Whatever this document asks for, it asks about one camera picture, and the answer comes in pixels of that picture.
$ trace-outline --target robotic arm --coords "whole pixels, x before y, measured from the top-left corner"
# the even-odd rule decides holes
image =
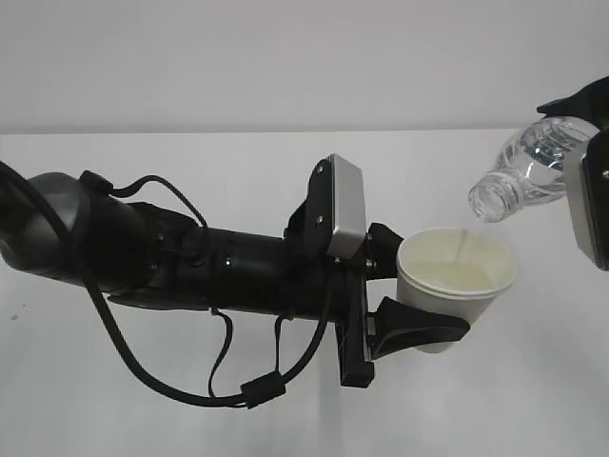
[[[385,297],[368,310],[366,282],[395,278],[402,238],[381,224],[366,227],[360,169],[339,155],[313,169],[304,202],[284,236],[207,226],[179,190],[158,176],[124,189],[85,171],[80,179],[46,173],[25,180],[0,163],[0,250],[13,268],[83,286],[131,372],[174,400],[202,407],[256,407],[285,393],[310,361],[328,322],[336,330],[341,384],[367,387],[373,361],[397,350],[460,340],[460,318],[421,311]],[[145,183],[168,187],[195,214],[148,203],[125,204]],[[123,338],[111,302],[143,309],[218,308],[318,321],[303,357],[230,397],[203,397],[147,373]]]

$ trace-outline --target cup rim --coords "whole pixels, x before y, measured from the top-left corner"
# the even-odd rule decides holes
[[[420,280],[418,278],[415,278],[411,274],[407,273],[400,263],[400,252],[402,251],[405,243],[423,233],[427,233],[429,231],[439,231],[439,230],[451,230],[451,231],[466,230],[470,233],[474,233],[477,236],[484,238],[485,240],[497,245],[500,248],[503,248],[505,250],[505,252],[508,254],[508,256],[512,262],[512,265],[514,267],[513,268],[514,273],[513,273],[512,277],[510,278],[510,280],[506,283],[505,286],[503,286],[501,288],[488,288],[488,289],[481,289],[481,290],[455,290],[453,288],[442,288],[442,287],[438,287],[438,286],[432,286],[431,284],[426,283],[425,281]],[[471,229],[471,228],[434,227],[434,228],[425,228],[423,230],[419,230],[419,231],[413,233],[408,238],[404,238],[403,241],[400,243],[400,247],[398,248],[398,252],[396,255],[396,266],[398,267],[398,272],[402,275],[402,277],[405,280],[409,280],[408,282],[413,287],[419,288],[424,292],[427,292],[427,293],[430,293],[430,294],[433,294],[433,295],[436,295],[439,297],[443,297],[443,298],[449,298],[452,300],[460,299],[460,298],[463,300],[471,299],[471,298],[476,298],[476,299],[482,300],[485,298],[497,297],[497,296],[501,295],[503,292],[505,292],[506,290],[508,290],[514,284],[514,282],[516,281],[516,277],[518,276],[518,264],[516,262],[516,258],[514,257],[514,254],[512,254],[510,249],[504,243],[502,243],[501,241],[498,241],[496,238],[488,236],[485,233],[481,232],[480,230],[475,230],[475,229]]]

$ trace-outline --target plastic bottle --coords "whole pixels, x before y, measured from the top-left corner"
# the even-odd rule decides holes
[[[505,142],[493,168],[469,191],[469,206],[483,222],[565,195],[562,160],[599,129],[577,117],[547,117]]]

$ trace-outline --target water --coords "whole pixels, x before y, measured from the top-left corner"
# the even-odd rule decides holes
[[[408,275],[433,288],[478,291],[495,288],[486,271],[471,263],[414,261],[406,265]]]

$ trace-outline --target metal plate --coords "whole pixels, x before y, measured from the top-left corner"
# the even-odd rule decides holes
[[[366,235],[362,170],[338,154],[332,163],[332,239],[327,254],[350,259]]]

